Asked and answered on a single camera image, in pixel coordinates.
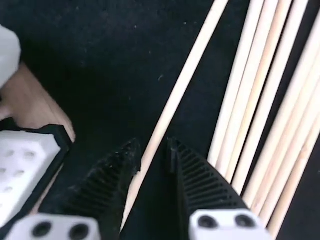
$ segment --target black fabric surface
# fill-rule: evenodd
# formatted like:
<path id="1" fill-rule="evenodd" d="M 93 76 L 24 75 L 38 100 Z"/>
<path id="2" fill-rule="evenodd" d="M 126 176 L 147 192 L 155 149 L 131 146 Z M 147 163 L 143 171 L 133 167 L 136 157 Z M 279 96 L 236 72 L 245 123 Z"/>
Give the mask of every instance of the black fabric surface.
<path id="1" fill-rule="evenodd" d="M 212 2 L 0 1 L 0 24 L 17 33 L 22 60 L 70 117 L 77 134 L 47 203 L 129 139 L 138 138 L 145 149 Z M 178 137 L 203 156 L 208 154 L 248 5 L 249 0 L 229 1 L 167 131 L 167 136 Z M 260 150 L 319 5 L 317 0 L 309 3 Z M 280 240 L 318 239 L 319 148 L 318 144 Z M 175 188 L 164 173 L 165 150 L 162 144 L 122 239 L 177 239 Z"/>

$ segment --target light wood surface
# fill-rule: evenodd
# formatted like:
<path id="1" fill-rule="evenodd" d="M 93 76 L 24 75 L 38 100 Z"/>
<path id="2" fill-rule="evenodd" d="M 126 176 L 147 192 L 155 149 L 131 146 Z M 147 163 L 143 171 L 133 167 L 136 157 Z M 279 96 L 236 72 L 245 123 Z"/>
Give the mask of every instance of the light wood surface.
<path id="1" fill-rule="evenodd" d="M 304 174 L 309 158 L 316 145 L 317 139 L 320 134 L 320 114 L 318 114 L 315 123 L 300 151 L 300 154 L 296 160 L 294 168 L 290 174 L 288 182 L 281 194 L 280 200 L 276 205 L 276 208 L 272 214 L 270 222 L 268 224 L 268 230 L 275 240 L 281 229 L 281 226 L 285 220 L 290 204 L 295 196 L 296 190 L 299 186 L 300 180 Z"/>
<path id="2" fill-rule="evenodd" d="M 236 96 L 230 122 L 215 166 L 222 176 L 226 176 L 227 174 L 229 162 L 237 140 L 236 136 L 239 133 L 241 122 L 244 118 L 271 24 L 276 13 L 277 4 L 278 0 L 265 0 L 263 4 L 248 61 L 243 73 L 242 82 Z"/>
<path id="3" fill-rule="evenodd" d="M 283 192 L 288 178 L 295 166 L 296 160 L 299 156 L 301 149 L 305 141 L 307 140 L 308 134 L 312 129 L 313 124 L 320 112 L 320 81 L 318 81 L 317 87 L 313 92 L 312 98 L 308 103 L 306 110 L 303 113 L 303 118 L 294 134 L 294 138 L 291 141 L 290 147 L 288 148 L 279 172 L 274 180 L 274 183 L 270 189 L 270 192 L 264 202 L 263 208 L 260 212 L 260 219 L 262 223 L 267 226 L 272 213 L 274 212 L 278 200 Z"/>
<path id="4" fill-rule="evenodd" d="M 266 45 L 263 51 L 262 59 L 259 64 L 258 72 L 256 74 L 252 91 L 248 100 L 248 104 L 245 109 L 245 113 L 242 119 L 241 127 L 236 138 L 235 146 L 232 152 L 231 160 L 228 166 L 228 170 L 225 179 L 230 183 L 238 164 L 238 160 L 241 154 L 241 150 L 244 146 L 248 130 L 253 119 L 256 107 L 258 105 L 259 97 L 262 92 L 264 83 L 267 78 L 267 74 L 276 52 L 277 44 L 280 40 L 281 32 L 284 28 L 285 21 L 290 9 L 292 0 L 279 0 L 274 19 L 272 21 L 271 29 L 266 41 Z"/>
<path id="5" fill-rule="evenodd" d="M 141 170 L 133 178 L 129 187 L 121 229 L 123 229 L 128 219 L 131 209 L 133 208 L 138 196 L 140 187 L 152 163 L 152 160 L 198 67 L 202 55 L 207 48 L 207 45 L 218 25 L 218 22 L 227 6 L 228 1 L 229 0 L 215 0 L 204 21 L 200 33 L 191 49 L 191 52 L 183 66 L 180 76 L 176 81 L 176 84 L 171 92 L 171 95 L 163 109 L 160 119 L 156 124 L 151 139 L 142 156 Z"/>
<path id="6" fill-rule="evenodd" d="M 208 162 L 213 167 L 215 167 L 217 164 L 221 146 L 223 144 L 231 113 L 234 108 L 238 90 L 245 71 L 252 42 L 254 40 L 263 4 L 263 0 L 252 0 L 246 14 L 240 42 L 236 51 L 228 85 L 224 94 L 222 106 L 220 109 L 218 121 L 215 126 L 214 135 L 208 154 Z"/>
<path id="7" fill-rule="evenodd" d="M 22 63 L 0 90 L 0 117 L 13 117 L 21 128 L 39 129 L 48 124 L 63 125 L 70 139 L 76 135 L 72 123 L 39 81 Z"/>
<path id="8" fill-rule="evenodd" d="M 269 73 L 269 77 L 261 96 L 258 109 L 252 122 L 250 133 L 247 137 L 236 173 L 234 175 L 234 179 L 232 181 L 233 188 L 239 194 L 243 190 L 244 183 L 251 167 L 251 163 L 254 159 L 261 135 L 269 116 L 269 112 L 273 105 L 273 101 L 277 94 L 278 87 L 280 85 L 296 35 L 301 24 L 301 18 L 304 14 L 305 9 L 303 7 L 299 9 L 300 11 L 297 11 L 296 13 L 290 13 L 290 20 L 287 22 L 287 25 L 285 27 L 280 45 L 278 47 L 275 59 L 271 67 L 271 71 Z M 304 47 L 298 66 L 296 67 L 294 75 L 291 79 L 291 84 L 288 91 L 293 91 L 294 94 L 291 94 L 291 97 L 284 98 L 277 116 L 277 118 L 280 118 L 281 116 L 281 121 L 274 122 L 271 132 L 268 135 L 268 139 L 263 147 L 261 156 L 250 178 L 247 190 L 244 193 L 243 199 L 249 208 L 252 206 L 254 197 L 269 166 L 269 162 L 265 159 L 268 159 L 267 157 L 270 154 L 274 153 L 272 149 L 275 149 L 275 147 L 278 145 L 279 141 L 277 139 L 281 137 L 283 129 L 285 128 L 285 124 L 288 121 L 288 118 L 290 117 L 290 114 L 298 99 L 302 85 L 308 77 L 308 73 L 310 72 L 310 69 L 314 63 L 320 44 L 320 42 L 318 41 L 319 34 L 320 17 L 318 17 L 315 22 L 306 46 Z"/>
<path id="9" fill-rule="evenodd" d="M 304 86 L 300 92 L 299 98 L 296 101 L 293 112 L 289 121 L 287 122 L 283 134 L 280 138 L 279 144 L 273 154 L 270 157 L 270 164 L 268 170 L 265 173 L 259 191 L 257 192 L 251 211 L 256 215 L 259 215 L 265 200 L 268 197 L 269 191 L 276 179 L 280 166 L 286 156 L 287 150 L 295 136 L 295 132 L 299 126 L 301 119 L 303 118 L 304 112 L 308 106 L 308 103 L 312 97 L 311 93 L 317 86 L 318 80 L 320 79 L 320 51 L 318 52 L 317 58 L 308 79 L 305 81 Z"/>

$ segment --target hole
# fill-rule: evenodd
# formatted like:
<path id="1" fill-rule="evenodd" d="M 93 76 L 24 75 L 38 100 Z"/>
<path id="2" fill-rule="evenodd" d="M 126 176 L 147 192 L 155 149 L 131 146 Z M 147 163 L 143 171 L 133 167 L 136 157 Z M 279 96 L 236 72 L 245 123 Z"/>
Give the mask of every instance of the hole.
<path id="1" fill-rule="evenodd" d="M 26 151 L 25 153 L 24 153 L 24 157 L 26 158 L 26 159 L 33 159 L 34 157 L 36 156 L 36 153 L 35 152 L 33 152 L 33 151 Z"/>
<path id="2" fill-rule="evenodd" d="M 23 174 L 25 174 L 25 171 L 19 170 L 19 171 L 16 171 L 13 176 L 15 178 L 20 178 Z"/>
<path id="3" fill-rule="evenodd" d="M 10 150 L 10 151 L 7 151 L 4 156 L 5 156 L 5 157 L 11 157 L 11 156 L 13 156 L 14 154 L 15 154 L 15 151 Z"/>
<path id="4" fill-rule="evenodd" d="M 216 222 L 216 220 L 210 216 L 201 216 L 198 219 L 198 224 L 200 227 L 202 228 L 206 228 L 206 229 L 214 229 L 218 227 L 218 224 Z"/>
<path id="5" fill-rule="evenodd" d="M 32 230 L 32 235 L 35 238 L 42 238 L 50 232 L 51 227 L 52 227 L 52 224 L 48 221 L 40 222 Z"/>
<path id="6" fill-rule="evenodd" d="M 255 221 L 247 215 L 238 215 L 235 218 L 235 223 L 242 228 L 254 228 L 256 226 Z"/>
<path id="7" fill-rule="evenodd" d="M 6 188 L 3 190 L 3 192 L 6 193 L 6 194 L 8 194 L 8 193 L 11 193 L 12 190 L 13 190 L 13 188 L 10 187 L 10 186 L 8 186 L 8 187 L 6 187 Z"/>
<path id="8" fill-rule="evenodd" d="M 83 240 L 89 234 L 89 227 L 86 224 L 77 224 L 73 226 L 69 232 L 71 240 Z"/>

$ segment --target wooden stick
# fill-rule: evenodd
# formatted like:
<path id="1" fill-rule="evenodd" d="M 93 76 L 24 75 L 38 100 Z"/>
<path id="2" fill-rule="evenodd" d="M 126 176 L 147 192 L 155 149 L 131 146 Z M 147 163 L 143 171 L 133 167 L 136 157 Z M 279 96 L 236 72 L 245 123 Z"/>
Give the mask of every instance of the wooden stick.
<path id="1" fill-rule="evenodd" d="M 231 160 L 225 179 L 230 183 L 234 176 L 236 166 L 240 157 L 241 150 L 244 146 L 246 136 L 250 127 L 250 123 L 254 116 L 260 94 L 262 92 L 264 83 L 267 79 L 267 74 L 276 52 L 278 42 L 280 40 L 281 32 L 284 28 L 286 18 L 290 9 L 292 0 L 280 0 L 276 7 L 274 19 L 272 21 L 270 33 L 268 35 L 266 45 L 263 51 L 262 59 L 256 74 L 252 91 L 248 100 L 248 105 L 244 113 L 241 123 L 240 131 L 236 138 L 235 146 L 232 152 Z"/>
<path id="2" fill-rule="evenodd" d="M 273 239 L 276 239 L 282 223 L 285 220 L 286 214 L 289 210 L 290 204 L 294 198 L 299 182 L 306 169 L 307 163 L 310 159 L 311 153 L 316 145 L 317 139 L 320 134 L 320 114 L 318 114 L 315 123 L 303 145 L 303 148 L 298 156 L 294 165 L 288 182 L 281 194 L 280 200 L 274 210 L 271 220 L 268 224 L 268 230 Z"/>
<path id="3" fill-rule="evenodd" d="M 255 118 L 253 120 L 250 133 L 247 137 L 246 144 L 244 146 L 234 179 L 232 181 L 233 188 L 240 194 L 244 187 L 247 174 L 249 172 L 251 163 L 255 156 L 261 135 L 265 128 L 265 124 L 268 119 L 269 112 L 273 105 L 273 101 L 277 94 L 277 90 L 279 84 L 281 82 L 282 76 L 286 69 L 286 64 L 288 62 L 292 47 L 294 45 L 294 41 L 296 35 L 298 33 L 301 17 L 304 14 L 305 9 L 300 8 L 301 11 L 297 13 L 290 13 L 290 21 L 287 22 L 284 33 L 282 35 L 282 39 L 280 45 L 277 50 L 277 54 L 272 64 L 271 72 L 269 73 L 269 77 L 267 83 L 265 85 L 257 112 L 255 114 Z M 303 53 L 301 55 L 298 66 L 294 72 L 294 75 L 291 80 L 290 87 L 288 91 L 293 91 L 294 94 L 291 94 L 291 97 L 285 97 L 284 103 L 282 104 L 283 109 L 280 109 L 280 113 L 278 116 L 281 120 L 275 122 L 268 136 L 268 140 L 266 145 L 262 150 L 262 154 L 259 158 L 259 161 L 253 171 L 253 175 L 250 179 L 247 190 L 244 194 L 244 201 L 250 208 L 254 197 L 259 189 L 259 186 L 265 176 L 269 163 L 264 160 L 269 154 L 273 154 L 274 151 L 271 151 L 271 147 L 269 145 L 277 145 L 277 138 L 280 138 L 282 131 L 277 132 L 284 129 L 284 125 L 286 124 L 290 113 L 297 101 L 298 94 L 300 92 L 301 86 L 306 80 L 308 73 L 314 63 L 316 58 L 317 50 L 319 48 L 320 42 L 318 41 L 318 36 L 320 34 L 320 14 L 318 15 L 308 41 L 304 47 Z"/>
<path id="4" fill-rule="evenodd" d="M 308 137 L 309 132 L 316 118 L 320 112 L 320 81 L 318 81 L 317 87 L 313 92 L 312 98 L 308 103 L 307 109 L 304 111 L 303 118 L 295 132 L 291 145 L 286 152 L 283 163 L 280 167 L 278 175 L 276 176 L 274 183 L 271 187 L 269 195 L 265 200 L 263 208 L 260 213 L 260 219 L 262 223 L 267 226 L 272 213 L 278 203 L 278 200 L 283 192 L 288 178 L 295 166 L 296 160 L 299 156 L 301 149 Z"/>
<path id="5" fill-rule="evenodd" d="M 212 7 L 204 21 L 204 24 L 200 30 L 200 33 L 192 47 L 192 50 L 184 64 L 184 67 L 180 73 L 178 80 L 172 90 L 172 93 L 164 107 L 161 117 L 156 124 L 151 139 L 146 147 L 141 160 L 141 170 L 133 178 L 129 188 L 127 201 L 123 213 L 121 229 L 123 229 L 130 211 L 136 201 L 140 187 L 145 179 L 151 162 L 158 150 L 158 147 L 168 129 L 168 126 L 174 117 L 176 110 L 179 106 L 181 99 L 183 98 L 185 91 L 193 77 L 198 64 L 202 58 L 203 53 L 213 35 L 218 22 L 227 6 L 229 0 L 215 0 Z"/>
<path id="6" fill-rule="evenodd" d="M 235 104 L 232 110 L 230 122 L 224 136 L 222 148 L 216 163 L 215 168 L 222 176 L 226 176 L 232 152 L 234 150 L 240 130 L 241 121 L 244 117 L 248 100 L 256 74 L 258 72 L 259 63 L 261 61 L 272 20 L 274 18 L 277 4 L 279 0 L 265 0 L 262 8 L 259 23 L 255 32 L 248 62 L 246 63 L 243 73 L 243 81 L 241 82 L 238 95 L 236 96 Z"/>
<path id="7" fill-rule="evenodd" d="M 275 150 L 273 156 L 270 156 L 270 164 L 268 170 L 265 173 L 261 187 L 257 192 L 251 211 L 256 215 L 259 215 L 262 207 L 264 206 L 265 200 L 268 197 L 268 193 L 274 183 L 281 164 L 286 156 L 287 150 L 295 136 L 295 132 L 299 126 L 301 119 L 303 118 L 304 111 L 306 110 L 308 103 L 311 99 L 311 93 L 316 88 L 318 79 L 320 78 L 320 51 L 316 61 L 313 64 L 311 72 L 309 73 L 308 79 L 305 81 L 304 86 L 300 92 L 299 98 L 294 106 L 290 120 L 285 126 L 279 144 Z"/>
<path id="8" fill-rule="evenodd" d="M 254 40 L 263 4 L 264 0 L 252 0 L 246 14 L 240 42 L 234 58 L 228 86 L 224 94 L 219 118 L 215 126 L 215 131 L 208 154 L 208 162 L 213 167 L 216 166 L 231 113 L 235 105 L 236 97 L 245 71 L 252 42 Z"/>

